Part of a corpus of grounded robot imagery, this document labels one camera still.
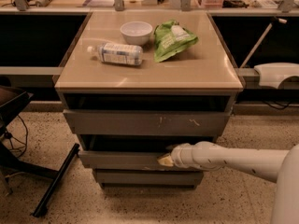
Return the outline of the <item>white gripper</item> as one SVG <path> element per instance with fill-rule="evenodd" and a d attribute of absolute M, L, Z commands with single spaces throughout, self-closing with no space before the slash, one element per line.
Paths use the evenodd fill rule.
<path fill-rule="evenodd" d="M 178 168 L 193 168 L 194 161 L 192 157 L 193 147 L 190 144 L 170 145 L 165 148 L 172 150 L 171 154 L 165 154 L 157 159 L 157 162 L 166 167 L 172 167 L 174 164 Z"/>

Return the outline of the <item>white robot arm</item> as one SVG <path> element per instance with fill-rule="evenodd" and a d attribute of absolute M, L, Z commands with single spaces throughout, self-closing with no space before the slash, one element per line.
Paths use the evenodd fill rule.
<path fill-rule="evenodd" d="M 274 182 L 270 224 L 299 224 L 299 146 L 290 150 L 228 148 L 202 141 L 177 145 L 157 162 L 202 171 L 227 167 Z"/>

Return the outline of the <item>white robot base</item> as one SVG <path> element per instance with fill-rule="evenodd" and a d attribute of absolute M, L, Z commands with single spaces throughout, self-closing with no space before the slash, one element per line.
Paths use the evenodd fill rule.
<path fill-rule="evenodd" d="M 278 89 L 290 77 L 299 77 L 298 63 L 264 63 L 254 66 L 259 74 L 259 85 Z"/>

